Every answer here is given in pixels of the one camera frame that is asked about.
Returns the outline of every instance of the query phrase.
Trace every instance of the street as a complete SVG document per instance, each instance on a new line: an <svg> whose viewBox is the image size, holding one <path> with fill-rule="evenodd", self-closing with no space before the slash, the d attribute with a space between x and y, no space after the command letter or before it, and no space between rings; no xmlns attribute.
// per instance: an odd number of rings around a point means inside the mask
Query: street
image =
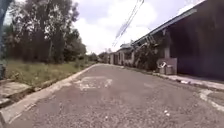
<svg viewBox="0 0 224 128"><path fill-rule="evenodd" d="M91 68L9 128L223 128L200 89L121 67Z"/></svg>

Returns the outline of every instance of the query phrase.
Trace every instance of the curb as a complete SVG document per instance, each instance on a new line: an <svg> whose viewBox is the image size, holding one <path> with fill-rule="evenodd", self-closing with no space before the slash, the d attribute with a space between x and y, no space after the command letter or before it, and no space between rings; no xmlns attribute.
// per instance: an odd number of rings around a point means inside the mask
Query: curb
<svg viewBox="0 0 224 128"><path fill-rule="evenodd" d="M0 86L9 82L14 82L12 79L0 80Z"/></svg>
<svg viewBox="0 0 224 128"><path fill-rule="evenodd" d="M203 83L199 84L199 83L192 83L192 82L189 82L189 81L184 81L184 80L181 80L181 79L172 79L172 78L169 78L167 76L160 75L159 73L147 72L147 71L144 71L144 70L141 70L141 69L136 69L136 68L124 67L124 69L140 72L140 73L147 74L147 75L160 77L160 78L167 79L167 80L170 80L170 81L175 81L175 82L178 82L178 83L181 83L181 84L191 85L193 87L208 89L208 90L217 91L217 92L224 92L224 89L210 87L210 86L208 86L206 84L203 84Z"/></svg>
<svg viewBox="0 0 224 128"><path fill-rule="evenodd" d="M3 115L5 122L11 123L13 120L15 120L17 117L19 117L22 112L27 111L30 108L32 108L33 106L35 106L35 104L39 100L49 97L54 92L59 91L63 87L72 86L72 84L70 83L72 80L76 79L77 77L79 77L80 75L85 73L86 71L88 71L91 68L96 67L96 66L100 66L100 64L94 64L80 72L77 72L76 74L74 74L70 77L67 77L66 79L63 79L61 81L54 83L53 85L51 85L45 89L42 89L38 92L27 95L25 98L16 102L15 104L12 104L11 106L1 109L0 112Z"/></svg>
<svg viewBox="0 0 224 128"><path fill-rule="evenodd" d="M33 87L32 90L33 90L33 92L41 91L41 90L43 90L47 87L50 87L51 85L53 85L57 81L60 81L60 79L52 79L52 80L45 81L45 82L41 83L40 85L37 85L37 86Z"/></svg>
<svg viewBox="0 0 224 128"><path fill-rule="evenodd" d="M0 98L0 109L7 107L12 104L12 101L8 98Z"/></svg>
<svg viewBox="0 0 224 128"><path fill-rule="evenodd" d="M1 112L0 112L0 128L6 128L6 122L5 122Z"/></svg>

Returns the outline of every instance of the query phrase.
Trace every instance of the sidewalk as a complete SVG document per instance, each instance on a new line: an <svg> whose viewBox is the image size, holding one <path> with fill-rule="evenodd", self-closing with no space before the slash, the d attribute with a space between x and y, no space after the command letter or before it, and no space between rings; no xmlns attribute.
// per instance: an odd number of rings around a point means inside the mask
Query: sidewalk
<svg viewBox="0 0 224 128"><path fill-rule="evenodd" d="M63 87L68 87L68 86L72 86L71 81L74 79L77 79L78 76L80 76L81 74L83 74L84 72L87 72L89 69L95 67L95 66L99 66L100 64L95 64L92 65L76 74L73 74L70 77L67 77L61 81L56 82L55 84L42 89L38 92L32 93L30 95L25 96L25 98L21 99L20 101L0 109L0 113L2 113L4 120L6 123L10 123L11 121L13 121L15 118L17 118L18 116L20 116L20 114L25 111L25 110L29 110L31 107L33 107L37 101L39 101L40 99L44 99L46 97L49 97L51 94L53 94L54 92L60 90Z"/></svg>
<svg viewBox="0 0 224 128"><path fill-rule="evenodd" d="M152 75L159 76L159 77L173 80L173 81L177 81L183 84L189 84L189 85L197 86L200 88L224 92L224 84L220 82L202 80L200 78L193 78L190 76L188 77L188 76L178 76L178 75L164 75L159 73L152 73Z"/></svg>
<svg viewBox="0 0 224 128"><path fill-rule="evenodd" d="M22 99L31 92L31 87L17 82L0 84L0 109Z"/></svg>

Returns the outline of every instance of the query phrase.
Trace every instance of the grass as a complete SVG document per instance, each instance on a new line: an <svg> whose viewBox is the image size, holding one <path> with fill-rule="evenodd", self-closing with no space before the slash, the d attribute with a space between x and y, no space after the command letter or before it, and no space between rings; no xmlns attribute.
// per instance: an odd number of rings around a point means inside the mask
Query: grass
<svg viewBox="0 0 224 128"><path fill-rule="evenodd" d="M92 63L84 61L63 64L25 63L18 60L8 60L6 78L16 82L37 86L43 82L68 77Z"/></svg>

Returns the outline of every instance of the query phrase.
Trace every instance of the building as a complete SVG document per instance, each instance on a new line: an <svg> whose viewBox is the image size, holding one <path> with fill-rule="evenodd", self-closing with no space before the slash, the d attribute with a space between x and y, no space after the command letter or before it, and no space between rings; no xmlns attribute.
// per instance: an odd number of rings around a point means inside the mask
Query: building
<svg viewBox="0 0 224 128"><path fill-rule="evenodd" d="M110 64L131 66L134 63L134 49L131 43L122 44L121 48L114 53L111 53Z"/></svg>
<svg viewBox="0 0 224 128"><path fill-rule="evenodd" d="M160 62L174 72L224 80L224 1L207 0L164 23L139 40L166 44Z"/></svg>

